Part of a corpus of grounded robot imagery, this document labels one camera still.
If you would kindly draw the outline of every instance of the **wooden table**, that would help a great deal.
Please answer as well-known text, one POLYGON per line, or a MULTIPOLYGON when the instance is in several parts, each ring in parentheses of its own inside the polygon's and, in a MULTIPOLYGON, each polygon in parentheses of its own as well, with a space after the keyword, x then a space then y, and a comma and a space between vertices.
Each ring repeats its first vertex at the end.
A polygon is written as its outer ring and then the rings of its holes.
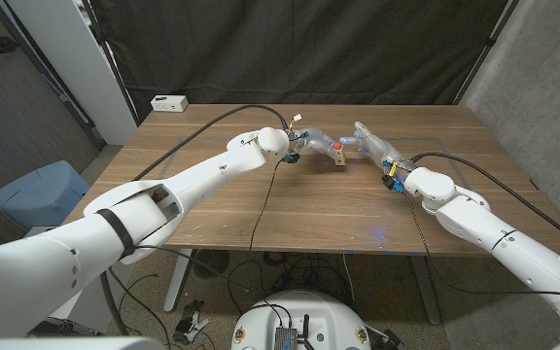
MULTIPOLYGON (((130 181, 156 158, 233 105, 191 105, 184 113, 152 112, 91 187, 68 218, 100 194, 130 181)), ((560 215, 533 186, 489 130, 462 106, 276 105, 285 119, 301 113, 297 128, 318 126, 330 137, 349 136, 354 121, 387 139, 408 158, 443 152, 481 166, 560 223, 560 215)), ((239 133, 280 127, 267 111, 249 109, 227 117, 147 175, 170 177, 223 152, 239 133)), ((355 148, 345 148, 345 166, 323 155, 304 154, 298 163, 281 163, 252 239, 258 251, 301 251, 385 255, 423 255, 425 249, 402 195, 388 191, 382 172, 355 148)), ((181 248, 247 250, 263 208, 276 161, 231 181, 196 206, 168 245, 181 248)), ((560 254, 560 231, 466 165, 425 157, 419 165, 449 175, 456 184, 483 195, 493 212, 560 254)), ((489 253, 444 230, 436 218, 412 204, 434 256, 487 257, 489 253)))

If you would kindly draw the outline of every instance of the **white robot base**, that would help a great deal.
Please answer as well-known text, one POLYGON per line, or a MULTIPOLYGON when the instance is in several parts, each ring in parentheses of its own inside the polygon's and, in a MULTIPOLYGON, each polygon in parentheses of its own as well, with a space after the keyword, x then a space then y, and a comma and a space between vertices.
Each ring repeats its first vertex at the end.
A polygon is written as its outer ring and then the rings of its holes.
POLYGON ((234 328, 230 349, 370 349, 363 320, 333 297, 314 291, 291 290, 266 300, 268 304, 278 306, 272 308, 261 300, 244 313, 234 328), (304 333, 310 347, 304 344, 304 333))

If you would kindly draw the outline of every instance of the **black backdrop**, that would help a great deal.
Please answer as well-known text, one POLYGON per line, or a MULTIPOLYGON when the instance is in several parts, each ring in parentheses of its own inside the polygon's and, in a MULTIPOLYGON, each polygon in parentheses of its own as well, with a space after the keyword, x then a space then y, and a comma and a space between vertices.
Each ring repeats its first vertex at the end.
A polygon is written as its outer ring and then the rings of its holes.
POLYGON ((507 0, 92 0, 135 107, 450 104, 507 0))

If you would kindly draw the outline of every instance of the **power strip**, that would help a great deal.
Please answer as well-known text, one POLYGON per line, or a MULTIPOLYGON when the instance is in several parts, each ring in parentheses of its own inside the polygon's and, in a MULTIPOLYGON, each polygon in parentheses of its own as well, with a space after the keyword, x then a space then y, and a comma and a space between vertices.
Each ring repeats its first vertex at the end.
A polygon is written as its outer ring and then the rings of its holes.
POLYGON ((153 111, 183 112, 189 105, 187 97, 183 95, 157 95, 151 101, 153 111))

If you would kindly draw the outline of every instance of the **small wooden block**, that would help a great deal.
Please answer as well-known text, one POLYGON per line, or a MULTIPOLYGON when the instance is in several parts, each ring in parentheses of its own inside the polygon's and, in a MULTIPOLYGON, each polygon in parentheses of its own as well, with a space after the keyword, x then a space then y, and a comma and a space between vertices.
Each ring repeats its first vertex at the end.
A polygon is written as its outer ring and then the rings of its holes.
POLYGON ((342 149, 343 149, 343 145, 341 145, 339 142, 336 142, 334 144, 334 150, 338 155, 338 160, 336 161, 336 165, 345 165, 345 153, 342 151, 342 149))

